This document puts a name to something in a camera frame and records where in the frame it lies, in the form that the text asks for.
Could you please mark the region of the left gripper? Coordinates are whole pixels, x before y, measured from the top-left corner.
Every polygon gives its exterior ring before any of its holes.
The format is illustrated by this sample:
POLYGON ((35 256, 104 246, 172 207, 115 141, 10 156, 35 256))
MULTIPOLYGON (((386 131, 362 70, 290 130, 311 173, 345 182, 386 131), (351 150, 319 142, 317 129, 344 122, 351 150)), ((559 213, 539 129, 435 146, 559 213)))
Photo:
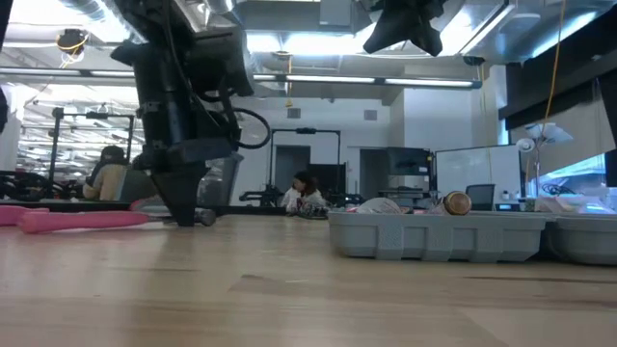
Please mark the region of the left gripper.
POLYGON ((139 159, 160 198, 180 227, 211 226, 211 211, 201 206, 207 165, 192 165, 231 155, 238 145, 223 117, 204 108, 182 81, 171 55, 152 44, 132 48, 146 142, 139 159))

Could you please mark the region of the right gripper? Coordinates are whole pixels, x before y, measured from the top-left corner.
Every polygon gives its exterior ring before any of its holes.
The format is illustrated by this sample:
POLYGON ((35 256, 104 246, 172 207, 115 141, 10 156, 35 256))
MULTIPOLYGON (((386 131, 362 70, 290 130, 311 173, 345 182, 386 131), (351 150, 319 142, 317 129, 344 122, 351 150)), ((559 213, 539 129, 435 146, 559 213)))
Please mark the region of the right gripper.
POLYGON ((375 28, 363 45, 366 53, 372 54, 399 42, 409 40, 412 32, 412 44, 430 56, 437 57, 443 51, 441 32, 431 25, 431 20, 443 13, 443 4, 447 0, 381 0, 382 12, 375 28))

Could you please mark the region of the pink handled hammer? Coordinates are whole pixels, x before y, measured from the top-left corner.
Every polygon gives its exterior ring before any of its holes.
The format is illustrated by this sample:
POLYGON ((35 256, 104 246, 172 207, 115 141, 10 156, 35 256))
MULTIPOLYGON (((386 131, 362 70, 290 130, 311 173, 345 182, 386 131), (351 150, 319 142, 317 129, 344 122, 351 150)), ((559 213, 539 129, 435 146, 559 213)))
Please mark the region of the pink handled hammer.
POLYGON ((175 223, 170 217, 154 217, 136 211, 30 212, 16 227, 26 234, 45 234, 67 229, 133 227, 149 222, 175 223))

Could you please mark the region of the grey plastic tool case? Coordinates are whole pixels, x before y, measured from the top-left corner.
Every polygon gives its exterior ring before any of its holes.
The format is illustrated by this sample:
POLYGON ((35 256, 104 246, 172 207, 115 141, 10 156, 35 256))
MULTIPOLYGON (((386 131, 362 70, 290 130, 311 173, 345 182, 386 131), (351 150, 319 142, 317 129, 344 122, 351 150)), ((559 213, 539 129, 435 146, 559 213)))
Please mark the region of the grey plastic tool case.
POLYGON ((617 266, 617 215, 471 212, 466 216, 329 214, 340 254, 382 260, 525 262, 536 254, 617 266))

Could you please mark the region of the grey mesh office chair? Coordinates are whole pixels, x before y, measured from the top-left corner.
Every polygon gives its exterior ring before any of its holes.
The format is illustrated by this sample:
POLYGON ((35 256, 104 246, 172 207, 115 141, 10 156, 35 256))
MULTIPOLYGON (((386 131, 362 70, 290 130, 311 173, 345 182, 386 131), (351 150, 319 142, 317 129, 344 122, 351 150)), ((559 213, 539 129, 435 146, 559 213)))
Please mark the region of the grey mesh office chair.
POLYGON ((201 206, 228 206, 238 174, 240 163, 244 157, 233 153, 226 158, 207 160, 205 165, 210 171, 204 178, 201 194, 201 206))

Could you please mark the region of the grey ceiling box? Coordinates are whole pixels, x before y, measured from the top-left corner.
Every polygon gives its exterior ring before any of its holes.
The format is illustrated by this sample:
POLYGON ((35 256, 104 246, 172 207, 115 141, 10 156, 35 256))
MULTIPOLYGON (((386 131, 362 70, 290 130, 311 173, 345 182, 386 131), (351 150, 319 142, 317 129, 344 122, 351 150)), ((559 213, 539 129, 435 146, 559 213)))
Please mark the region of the grey ceiling box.
POLYGON ((352 0, 320 0, 319 24, 345 27, 351 24, 352 0))

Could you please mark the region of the person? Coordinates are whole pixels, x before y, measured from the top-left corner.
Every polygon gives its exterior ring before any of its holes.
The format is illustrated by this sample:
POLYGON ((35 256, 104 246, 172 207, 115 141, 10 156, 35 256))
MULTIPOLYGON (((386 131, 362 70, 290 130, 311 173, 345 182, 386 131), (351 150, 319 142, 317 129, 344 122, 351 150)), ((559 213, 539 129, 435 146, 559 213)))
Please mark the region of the person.
POLYGON ((117 146, 107 146, 100 154, 91 175, 83 185, 83 195, 87 200, 115 200, 119 191, 128 161, 124 150, 117 146))
POLYGON ((291 187, 284 193, 282 206, 289 216, 296 216, 298 207, 305 203, 328 206, 317 188, 316 179, 307 171, 297 172, 292 180, 291 187))

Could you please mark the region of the long ceiling light strip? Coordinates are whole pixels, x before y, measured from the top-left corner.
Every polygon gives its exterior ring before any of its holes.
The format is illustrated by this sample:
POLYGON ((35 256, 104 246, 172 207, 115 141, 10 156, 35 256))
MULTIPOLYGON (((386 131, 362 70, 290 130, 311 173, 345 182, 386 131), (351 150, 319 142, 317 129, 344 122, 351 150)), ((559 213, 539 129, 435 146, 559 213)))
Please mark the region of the long ceiling light strip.
MULTIPOLYGON (((34 68, 34 67, 0 67, 0 75, 42 76, 42 77, 85 77, 85 78, 115 78, 129 79, 134 73, 128 70, 90 70, 65 68, 34 68)), ((306 75, 306 74, 256 74, 256 82, 300 82, 300 83, 330 83, 358 84, 375 86, 400 86, 405 88, 437 88, 474 90, 482 86, 478 80, 445 80, 427 78, 387 78, 387 77, 356 77, 342 75, 306 75)))

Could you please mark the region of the black gantry stand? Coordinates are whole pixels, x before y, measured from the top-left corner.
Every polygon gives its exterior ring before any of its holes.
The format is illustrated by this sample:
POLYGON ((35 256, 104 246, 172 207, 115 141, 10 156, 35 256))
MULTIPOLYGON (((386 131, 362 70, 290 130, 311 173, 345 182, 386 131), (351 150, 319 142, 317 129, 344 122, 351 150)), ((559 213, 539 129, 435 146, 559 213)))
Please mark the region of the black gantry stand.
POLYGON ((288 128, 273 128, 270 131, 270 142, 269 142, 269 167, 268 167, 268 185, 269 186, 274 186, 274 180, 273 180, 273 166, 274 166, 274 157, 275 157, 275 153, 274 153, 274 146, 275 146, 275 135, 277 132, 290 132, 290 133, 296 133, 298 135, 314 135, 317 133, 328 133, 328 134, 335 134, 337 137, 337 150, 336 150, 336 185, 335 185, 335 192, 336 193, 341 193, 341 179, 340 179, 340 173, 341 173, 341 131, 340 130, 319 130, 313 127, 299 127, 299 128, 294 128, 294 129, 288 129, 288 128))
MULTIPOLYGON (((50 161, 49 161, 49 168, 48 168, 48 176, 47 176, 47 186, 46 186, 46 193, 45 193, 45 197, 46 198, 50 198, 50 199, 54 199, 56 198, 56 193, 54 193, 54 186, 55 186, 55 173, 56 173, 56 162, 57 162, 57 156, 58 156, 58 147, 60 145, 60 135, 61 135, 61 122, 65 119, 65 118, 78 118, 81 117, 85 120, 96 120, 96 121, 103 121, 103 120, 108 120, 108 119, 127 119, 128 121, 128 126, 125 128, 119 128, 119 127, 88 127, 88 126, 79 126, 79 125, 71 125, 68 127, 68 131, 69 132, 73 132, 76 130, 84 130, 84 131, 89 131, 89 132, 97 132, 97 131, 105 131, 105 132, 112 132, 112 131, 120 131, 123 130, 124 133, 127 135, 127 138, 125 139, 125 145, 126 145, 126 151, 125 153, 125 158, 127 161, 130 160, 131 158, 131 149, 132 149, 132 143, 133 143, 133 138, 134 138, 134 129, 135 129, 135 119, 136 119, 136 115, 135 114, 113 114, 113 113, 109 113, 109 112, 101 112, 101 111, 87 111, 87 112, 75 112, 75 113, 68 113, 65 111, 64 107, 56 107, 52 110, 51 113, 51 117, 54 120, 54 126, 52 127, 50 134, 51 134, 51 139, 52 139, 52 145, 51 145, 51 153, 50 153, 50 161)), ((101 149, 112 145, 111 143, 92 143, 92 142, 86 142, 86 143, 77 143, 77 142, 68 142, 64 145, 60 145, 61 147, 66 147, 69 149, 91 149, 91 148, 95 148, 95 147, 101 147, 101 149)))

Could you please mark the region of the white whiteboard panel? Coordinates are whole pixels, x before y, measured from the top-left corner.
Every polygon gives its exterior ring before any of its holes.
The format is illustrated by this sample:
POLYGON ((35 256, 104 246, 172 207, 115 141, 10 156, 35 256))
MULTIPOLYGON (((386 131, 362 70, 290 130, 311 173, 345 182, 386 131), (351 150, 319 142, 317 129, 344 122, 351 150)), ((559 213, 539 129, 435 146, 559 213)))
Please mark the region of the white whiteboard panel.
POLYGON ((494 184, 494 203, 509 203, 523 192, 521 155, 515 145, 436 151, 435 175, 441 196, 470 185, 494 184))

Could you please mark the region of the white floor lamp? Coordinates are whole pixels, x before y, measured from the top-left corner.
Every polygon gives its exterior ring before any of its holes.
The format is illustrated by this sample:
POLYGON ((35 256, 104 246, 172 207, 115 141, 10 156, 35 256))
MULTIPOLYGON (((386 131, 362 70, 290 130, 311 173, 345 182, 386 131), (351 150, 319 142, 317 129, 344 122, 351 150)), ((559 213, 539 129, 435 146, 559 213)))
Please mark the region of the white floor lamp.
POLYGON ((573 137, 554 122, 532 123, 526 125, 524 130, 526 136, 516 142, 516 147, 526 155, 525 191, 528 197, 538 198, 542 148, 572 141, 573 137))

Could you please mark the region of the white crumpled plastic bag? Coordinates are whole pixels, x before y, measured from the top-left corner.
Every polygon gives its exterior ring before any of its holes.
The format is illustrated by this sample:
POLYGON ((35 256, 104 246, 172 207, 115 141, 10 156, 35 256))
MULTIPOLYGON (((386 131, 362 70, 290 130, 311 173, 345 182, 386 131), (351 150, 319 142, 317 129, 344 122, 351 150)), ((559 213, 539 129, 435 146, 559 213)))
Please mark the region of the white crumpled plastic bag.
POLYGON ((367 200, 356 208, 357 213, 362 214, 402 214, 401 207, 393 200, 387 198, 374 198, 367 200))

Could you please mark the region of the black office chair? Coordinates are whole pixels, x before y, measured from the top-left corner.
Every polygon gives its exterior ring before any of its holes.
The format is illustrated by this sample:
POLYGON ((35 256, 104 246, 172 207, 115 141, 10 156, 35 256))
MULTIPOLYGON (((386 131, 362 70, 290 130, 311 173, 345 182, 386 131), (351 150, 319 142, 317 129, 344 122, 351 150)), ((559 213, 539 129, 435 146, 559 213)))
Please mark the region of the black office chair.
POLYGON ((466 188, 472 211, 493 211, 495 208, 495 184, 475 184, 466 188))

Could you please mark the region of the white desk clutter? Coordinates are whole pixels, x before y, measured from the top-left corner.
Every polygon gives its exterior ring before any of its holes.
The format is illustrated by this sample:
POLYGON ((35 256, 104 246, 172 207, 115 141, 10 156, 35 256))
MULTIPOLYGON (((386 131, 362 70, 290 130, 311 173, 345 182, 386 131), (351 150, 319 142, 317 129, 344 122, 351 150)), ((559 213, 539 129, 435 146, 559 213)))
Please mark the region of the white desk clutter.
POLYGON ((575 191, 565 186, 545 184, 542 194, 533 199, 533 212, 553 214, 617 215, 617 197, 606 187, 584 188, 575 191))

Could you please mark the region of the black table rig frame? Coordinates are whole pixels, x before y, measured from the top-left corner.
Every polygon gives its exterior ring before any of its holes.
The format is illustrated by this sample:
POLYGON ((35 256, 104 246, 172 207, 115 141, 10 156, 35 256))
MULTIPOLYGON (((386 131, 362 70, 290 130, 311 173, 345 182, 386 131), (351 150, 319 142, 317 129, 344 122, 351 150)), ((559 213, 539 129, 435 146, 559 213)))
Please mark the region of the black table rig frame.
MULTIPOLYGON (((0 200, 0 206, 15 205, 26 208, 48 208, 52 212, 93 212, 93 211, 128 211, 130 204, 118 201, 85 201, 71 202, 69 200, 18 201, 0 200)), ((283 216, 283 207, 260 206, 206 206, 218 216, 224 215, 256 215, 283 216)))

